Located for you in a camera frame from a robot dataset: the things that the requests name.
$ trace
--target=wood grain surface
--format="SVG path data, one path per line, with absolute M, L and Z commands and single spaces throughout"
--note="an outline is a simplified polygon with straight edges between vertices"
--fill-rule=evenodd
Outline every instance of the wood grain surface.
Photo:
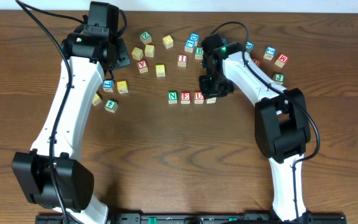
M 81 18 L 86 12 L 60 12 Z M 36 16 L 61 42 L 76 22 Z M 358 15 L 274 13 L 126 12 L 128 51 L 144 48 L 152 34 L 155 57 L 140 74 L 133 60 L 116 71 L 129 93 L 103 94 L 119 102 L 116 114 L 93 106 L 83 137 L 84 164 L 94 193 L 107 205 L 145 213 L 243 213 L 269 210 L 270 166 L 254 139 L 254 108 L 236 90 L 213 105 L 169 105 L 170 90 L 198 90 L 205 74 L 189 55 L 177 66 L 191 32 L 201 39 L 226 21 L 250 29 L 251 56 L 267 75 L 286 75 L 288 89 L 305 94 L 321 133 L 321 152 L 303 164 L 303 198 L 311 212 L 343 212 L 358 223 Z M 229 42 L 244 42 L 239 26 L 222 28 Z M 175 41 L 166 50 L 162 37 Z M 283 69 L 263 59 L 267 46 L 289 56 Z M 47 117 L 61 58 L 47 36 L 22 11 L 0 11 L 0 223 L 33 223 L 50 212 L 27 203 L 11 169 L 15 152 L 28 152 Z M 157 78 L 154 66 L 165 64 Z M 315 140 L 307 145 L 307 154 Z

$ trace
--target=wooden alphabet block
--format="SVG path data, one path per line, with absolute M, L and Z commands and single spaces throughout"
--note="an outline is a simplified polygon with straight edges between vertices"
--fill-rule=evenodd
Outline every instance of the wooden alphabet block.
M 227 39 L 225 37 L 222 37 L 222 42 L 223 42 L 223 45 L 227 45 Z
M 171 35 L 164 37 L 162 39 L 162 43 L 164 44 L 166 49 L 173 47 L 173 39 L 172 39 Z
M 216 102 L 216 97 L 206 99 L 206 103 L 207 103 L 207 104 L 210 104 L 210 103 L 215 103 L 215 102 Z
M 137 62 L 137 68 L 139 69 L 140 73 L 145 73 L 149 71 L 149 69 L 147 68 L 146 60 L 141 60 L 140 62 Z
M 106 109 L 106 111 L 110 111 L 112 113 L 115 113 L 117 108 L 118 104 L 114 100 L 108 100 L 104 106 L 104 109 Z
M 146 44 L 146 47 L 144 48 L 144 54 L 146 57 L 154 57 L 154 45 Z
M 271 60 L 274 57 L 274 54 L 276 53 L 276 49 L 273 47 L 267 47 L 264 55 L 264 59 Z
M 203 59 L 203 48 L 202 47 L 197 47 L 196 48 L 196 59 L 198 60 L 202 60 Z
M 178 103 L 178 93 L 175 91 L 168 92 L 168 103 Z
M 195 42 L 192 40 L 186 40 L 185 51 L 193 53 Z
M 113 92 L 114 91 L 114 82 L 112 80 L 103 81 L 103 90 Z
M 140 41 L 142 41 L 143 44 L 148 44 L 152 41 L 152 36 L 149 32 L 145 31 L 140 35 Z
M 194 104 L 203 104 L 203 103 L 204 103 L 203 93 L 200 91 L 194 92 Z
M 187 63 L 187 55 L 179 55 L 178 56 L 178 66 L 186 67 L 186 63 Z
M 279 85 L 282 85 L 284 83 L 284 79 L 285 79 L 285 77 L 283 74 L 276 73 L 273 76 L 273 81 Z
M 288 62 L 288 57 L 285 56 L 284 54 L 280 54 L 280 56 L 278 56 L 278 59 L 274 64 L 282 68 L 287 62 Z
M 180 103 L 190 104 L 190 93 L 180 93 Z
M 100 98 L 100 96 L 98 95 L 98 93 L 94 94 L 93 100 L 92 100 L 92 104 L 93 106 L 98 105 L 100 102 L 102 102 L 102 99 Z
M 200 35 L 195 34 L 195 33 L 191 33 L 189 40 L 194 41 L 194 43 L 195 43 L 194 46 L 197 46 L 198 41 L 200 40 Z
M 253 43 L 251 43 L 251 42 L 249 42 L 249 41 L 247 41 L 247 45 L 246 45 L 246 50 L 247 50 L 247 52 L 249 53 L 249 52 L 251 52 L 251 50 L 254 48 L 254 44 Z
M 126 81 L 117 82 L 117 90 L 119 93 L 127 93 L 128 85 Z
M 156 65 L 155 72 L 157 77 L 164 77 L 165 76 L 165 65 Z
M 134 50 L 132 51 L 132 57 L 133 57 L 135 60 L 142 60 L 143 50 L 142 50 L 142 49 L 139 49 L 139 48 L 137 48 L 137 47 L 135 47 Z
M 260 60 L 256 60 L 256 59 L 252 59 L 252 61 L 256 64 L 256 66 L 260 67 L 260 64 L 262 62 L 260 62 Z

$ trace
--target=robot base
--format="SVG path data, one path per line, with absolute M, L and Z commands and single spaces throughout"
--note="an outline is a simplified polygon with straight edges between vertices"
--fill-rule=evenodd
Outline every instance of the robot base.
M 61 215 L 38 215 L 35 224 L 59 224 Z M 118 213 L 111 215 L 106 224 L 271 224 L 283 223 L 269 212 L 247 212 L 244 215 L 140 215 L 137 213 Z M 300 217 L 301 224 L 346 224 L 344 215 L 312 215 L 305 213 Z

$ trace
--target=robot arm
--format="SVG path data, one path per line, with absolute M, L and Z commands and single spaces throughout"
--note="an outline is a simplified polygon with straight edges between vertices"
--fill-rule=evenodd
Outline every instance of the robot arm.
M 293 194 L 293 161 L 305 153 L 305 144 L 310 140 L 307 119 L 279 94 L 269 90 L 255 75 L 252 69 L 265 82 L 291 96 L 300 105 L 305 99 L 298 89 L 288 91 L 276 84 L 252 61 L 245 52 L 249 66 L 244 65 L 242 46 L 231 43 L 223 46 L 217 34 L 208 36 L 202 42 L 204 49 L 203 65 L 207 75 L 200 77 L 200 88 L 206 98 L 226 96 L 234 91 L 232 83 L 244 92 L 255 106 L 255 139 L 262 154 L 268 158 L 273 176 L 273 211 L 281 221 L 295 220 L 296 210 Z M 278 121 L 280 113 L 289 114 L 286 121 Z M 302 200 L 301 163 L 296 166 L 296 196 L 298 213 L 306 212 Z
M 38 138 L 30 153 L 17 152 L 12 162 L 27 201 L 61 212 L 50 176 L 55 169 L 67 212 L 82 223 L 106 223 L 108 216 L 107 206 L 93 195 L 93 174 L 79 161 L 91 102 L 104 75 L 108 70 L 130 64 L 125 43 L 118 39 L 124 30 L 117 31 L 118 15 L 119 9 L 115 6 L 91 2 L 88 23 L 63 40 L 62 51 L 71 74 L 67 74 L 62 62 L 58 89 Z M 73 81 L 57 128 L 54 164 L 49 164 L 50 133 L 68 88 L 68 75 L 72 75 Z

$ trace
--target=green connector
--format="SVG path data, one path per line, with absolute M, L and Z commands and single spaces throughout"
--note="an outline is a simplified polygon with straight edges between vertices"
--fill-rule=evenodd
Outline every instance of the green connector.
M 157 218 L 150 217 L 149 218 L 149 224 L 157 224 Z

